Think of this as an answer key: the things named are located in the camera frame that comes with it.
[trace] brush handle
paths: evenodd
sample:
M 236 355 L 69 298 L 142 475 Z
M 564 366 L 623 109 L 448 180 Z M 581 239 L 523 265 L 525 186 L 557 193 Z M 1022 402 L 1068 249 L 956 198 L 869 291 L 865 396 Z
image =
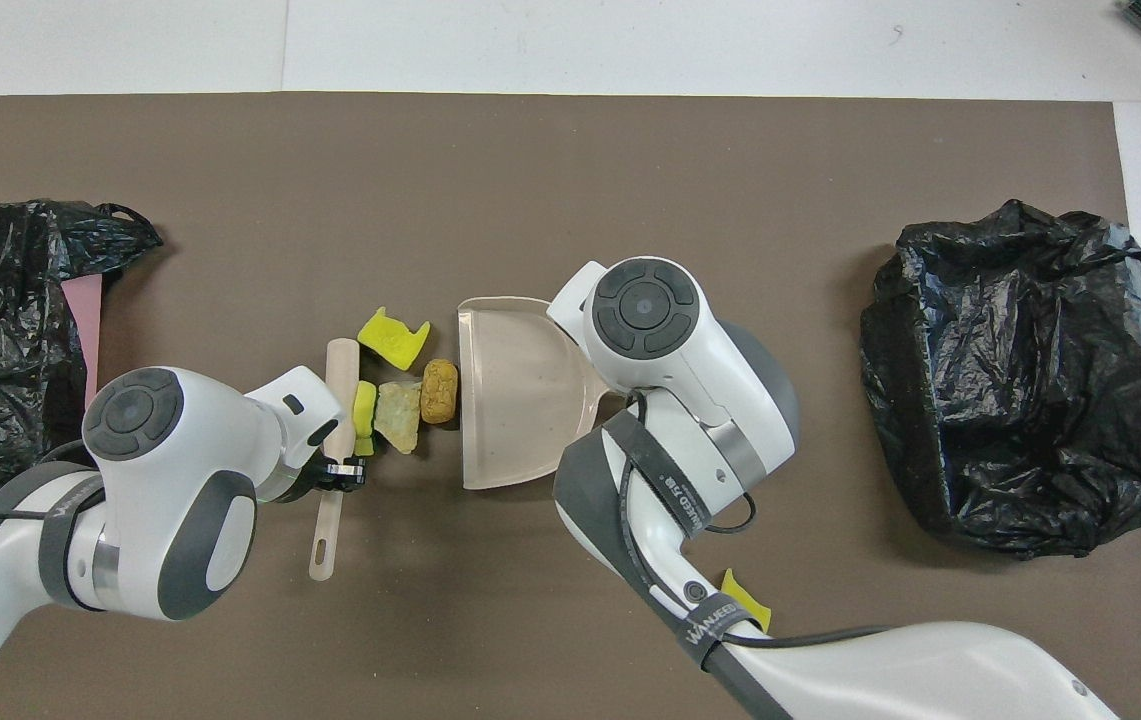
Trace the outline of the brush handle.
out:
M 326 387 L 346 408 L 340 424 L 322 443 L 322 452 L 334 462 L 342 462 L 356 446 L 353 424 L 353 402 L 361 381 L 361 346 L 350 338 L 337 338 L 326 345 Z M 334 574 L 338 550 L 338 524 L 343 510 L 342 492 L 323 492 L 317 510 L 317 529 L 313 533 L 308 577 L 322 582 Z

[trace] yellow foam piece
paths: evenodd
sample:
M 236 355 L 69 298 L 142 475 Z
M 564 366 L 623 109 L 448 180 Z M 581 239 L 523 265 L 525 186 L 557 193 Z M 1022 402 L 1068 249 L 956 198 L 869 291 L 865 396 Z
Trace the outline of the yellow foam piece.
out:
M 353 454 L 358 458 L 374 455 L 374 402 L 379 390 L 374 383 L 356 383 L 356 401 L 353 401 L 353 427 L 356 428 L 356 446 Z
M 387 310 L 387 307 L 374 310 L 374 316 L 366 319 L 364 327 L 356 333 L 356 341 L 378 351 L 394 369 L 405 372 L 410 370 L 419 351 L 423 350 L 423 342 L 428 341 L 428 329 L 432 325 L 424 319 L 418 331 L 410 332 L 410 327 L 400 319 L 388 318 Z
M 734 571 L 726 568 L 726 577 L 721 579 L 721 592 L 729 594 L 739 601 L 744 610 L 752 612 L 753 618 L 756 618 L 756 623 L 761 624 L 761 632 L 770 632 L 770 609 L 756 601 L 756 598 L 744 589 L 734 579 Z

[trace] black plastic bag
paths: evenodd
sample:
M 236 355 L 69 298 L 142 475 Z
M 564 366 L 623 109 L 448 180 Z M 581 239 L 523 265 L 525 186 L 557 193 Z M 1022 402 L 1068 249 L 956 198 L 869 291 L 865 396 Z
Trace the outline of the black plastic bag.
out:
M 1017 200 L 904 228 L 863 383 L 923 528 L 1030 559 L 1141 527 L 1140 264 L 1123 225 Z
M 84 356 L 59 283 L 122 269 L 160 243 L 119 205 L 0 205 L 0 486 L 80 436 Z

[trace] dustpan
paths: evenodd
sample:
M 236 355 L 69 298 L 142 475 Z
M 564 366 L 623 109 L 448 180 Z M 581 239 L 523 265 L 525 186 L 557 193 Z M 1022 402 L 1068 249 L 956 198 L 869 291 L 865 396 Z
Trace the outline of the dustpan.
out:
M 466 490 L 551 474 L 561 451 L 592 429 L 610 391 L 547 309 L 533 297 L 459 305 Z

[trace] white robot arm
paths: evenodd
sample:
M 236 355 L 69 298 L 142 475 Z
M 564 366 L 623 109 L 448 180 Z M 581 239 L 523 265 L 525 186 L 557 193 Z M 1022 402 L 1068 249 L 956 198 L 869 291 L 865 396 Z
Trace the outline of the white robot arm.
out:
M 159 620 L 209 607 L 250 552 L 256 502 L 300 495 L 341 415 L 308 369 L 246 395 L 179 369 L 108 383 L 82 424 L 98 470 L 44 462 L 0 490 L 0 646 L 50 602 Z
M 751 333 L 717 322 L 690 273 L 659 258 L 585 265 L 548 315 L 634 398 L 566 448 L 558 513 L 751 715 L 1116 718 L 1036 644 L 997 628 L 762 633 L 680 547 L 793 454 L 798 401 L 779 364 Z

